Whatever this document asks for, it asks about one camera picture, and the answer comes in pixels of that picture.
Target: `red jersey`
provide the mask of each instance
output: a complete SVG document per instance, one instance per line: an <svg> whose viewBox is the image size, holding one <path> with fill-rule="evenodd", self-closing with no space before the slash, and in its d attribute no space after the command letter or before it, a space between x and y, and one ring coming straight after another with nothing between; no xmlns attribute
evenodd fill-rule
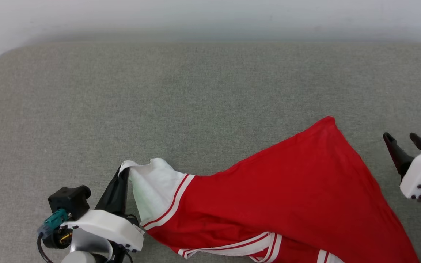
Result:
<svg viewBox="0 0 421 263"><path fill-rule="evenodd" d="M418 263L360 156L326 117L211 176L163 159L126 161L142 227L189 258L255 262Z"/></svg>

